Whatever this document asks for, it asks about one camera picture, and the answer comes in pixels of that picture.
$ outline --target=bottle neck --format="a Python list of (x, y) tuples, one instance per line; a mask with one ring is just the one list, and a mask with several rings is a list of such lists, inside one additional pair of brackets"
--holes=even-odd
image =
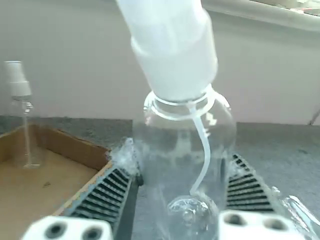
[(152, 111), (158, 116), (171, 121), (182, 121), (207, 113), (215, 103), (215, 91), (209, 84), (199, 97), (184, 101), (163, 100), (151, 92), (146, 101), (150, 101)]

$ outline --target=window sill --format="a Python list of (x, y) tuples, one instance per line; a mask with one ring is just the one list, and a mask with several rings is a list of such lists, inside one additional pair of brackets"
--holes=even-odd
[(209, 12), (320, 33), (320, 16), (298, 13), (250, 0), (203, 0), (202, 5)]

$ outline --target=white plastic block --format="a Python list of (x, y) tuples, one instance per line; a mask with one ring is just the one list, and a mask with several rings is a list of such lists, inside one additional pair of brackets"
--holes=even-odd
[(293, 223), (276, 214), (227, 210), (219, 216), (219, 240), (304, 240)]
[(21, 240), (113, 240), (113, 235), (106, 221), (46, 216), (34, 222)]

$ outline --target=white plastic tube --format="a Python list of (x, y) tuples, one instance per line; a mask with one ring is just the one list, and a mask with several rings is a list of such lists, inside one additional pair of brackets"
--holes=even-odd
[[(189, 108), (189, 111), (191, 114), (195, 114), (197, 109), (196, 107), (191, 107)], [(192, 118), (196, 131), (198, 132), (198, 135), (200, 137), (201, 143), (203, 145), (203, 152), (204, 152), (204, 163), (203, 163), (203, 167), (201, 169), (201, 172), (198, 176), (198, 178), (196, 179), (196, 181), (194, 182), (194, 184), (192, 185), (191, 189), (190, 189), (190, 195), (193, 196), (197, 189), (199, 188), (201, 182), (204, 180), (207, 172), (208, 172), (208, 168), (210, 165), (210, 159), (211, 159), (211, 150), (210, 150), (210, 145), (209, 145), (209, 141), (208, 138), (206, 137), (206, 130), (204, 127), (204, 124), (201, 121), (201, 117), (200, 116), (194, 116)]]

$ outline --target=hole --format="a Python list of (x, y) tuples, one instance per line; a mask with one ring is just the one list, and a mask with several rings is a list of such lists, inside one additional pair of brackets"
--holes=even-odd
[(224, 222), (227, 224), (243, 226), (246, 225), (246, 221), (237, 214), (229, 214), (224, 217)]
[(286, 231), (288, 229), (287, 225), (278, 219), (267, 219), (264, 221), (264, 226), (268, 229), (274, 229), (279, 231)]
[(67, 225), (63, 222), (56, 222), (49, 226), (45, 231), (45, 236), (48, 239), (60, 238), (66, 231)]
[(82, 235), (82, 240), (99, 240), (102, 235), (102, 230), (97, 227), (93, 227), (85, 231)]

